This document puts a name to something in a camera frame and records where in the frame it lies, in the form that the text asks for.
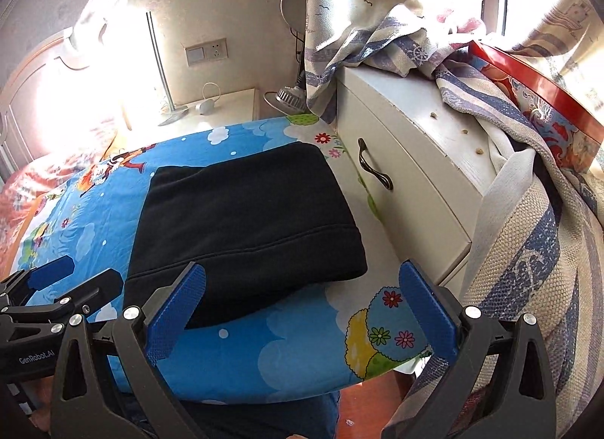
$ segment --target black fleece garment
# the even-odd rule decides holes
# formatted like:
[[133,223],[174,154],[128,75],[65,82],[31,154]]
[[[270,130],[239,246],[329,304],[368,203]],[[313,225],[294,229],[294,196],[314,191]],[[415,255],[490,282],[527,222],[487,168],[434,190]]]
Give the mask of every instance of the black fleece garment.
[[190,261],[203,266],[207,285],[188,328],[367,271],[361,234],[333,172],[316,146],[300,142],[207,167],[157,169],[134,240],[125,307],[142,306]]

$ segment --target bed headboard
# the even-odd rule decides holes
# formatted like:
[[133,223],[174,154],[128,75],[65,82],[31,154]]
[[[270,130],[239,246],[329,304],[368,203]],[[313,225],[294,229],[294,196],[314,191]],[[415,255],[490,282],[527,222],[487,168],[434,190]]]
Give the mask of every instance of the bed headboard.
[[4,180],[35,158],[68,146],[66,125],[91,121],[106,102],[99,92],[100,70],[74,49],[71,35],[67,28],[41,42],[0,92]]

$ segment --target drawer handle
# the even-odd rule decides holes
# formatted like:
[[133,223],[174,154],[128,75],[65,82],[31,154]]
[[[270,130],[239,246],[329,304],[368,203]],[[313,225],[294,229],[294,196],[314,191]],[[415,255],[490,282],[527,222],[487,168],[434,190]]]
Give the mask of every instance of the drawer handle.
[[371,173],[375,176],[381,184],[386,187],[387,190],[392,190],[394,188],[394,184],[388,175],[385,173],[380,173],[376,169],[373,169],[369,163],[363,158],[363,153],[367,151],[367,144],[362,137],[359,138],[359,163],[361,164],[361,168],[365,170],[367,173]]

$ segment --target blue bedsheet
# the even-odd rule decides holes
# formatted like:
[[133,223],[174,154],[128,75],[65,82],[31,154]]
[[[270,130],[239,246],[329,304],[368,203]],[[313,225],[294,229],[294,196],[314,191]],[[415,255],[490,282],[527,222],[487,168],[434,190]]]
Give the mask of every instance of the blue bedsheet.
[[[70,255],[74,274],[36,293],[29,303],[51,302],[108,267],[126,276],[138,219],[158,167],[205,166],[297,140],[315,144],[328,159],[361,230],[369,272],[354,281],[311,285],[240,320],[187,330],[172,355],[158,363],[160,371],[182,399],[263,403],[337,390],[424,353],[424,334],[397,287],[399,261],[374,204],[339,138],[314,116],[259,120],[179,137],[117,155],[75,176],[43,200],[13,265],[40,266]],[[115,318],[122,299],[89,320]],[[112,368],[126,389],[117,360]]]

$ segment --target jeans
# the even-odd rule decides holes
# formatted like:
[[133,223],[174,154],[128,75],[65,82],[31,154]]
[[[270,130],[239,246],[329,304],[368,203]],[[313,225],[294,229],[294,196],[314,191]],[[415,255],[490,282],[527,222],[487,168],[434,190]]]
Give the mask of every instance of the jeans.
[[[132,422],[156,438],[132,395],[123,396]],[[286,439],[298,434],[309,439],[333,439],[339,412],[339,392],[295,402],[266,405],[206,405],[182,402],[208,439]]]

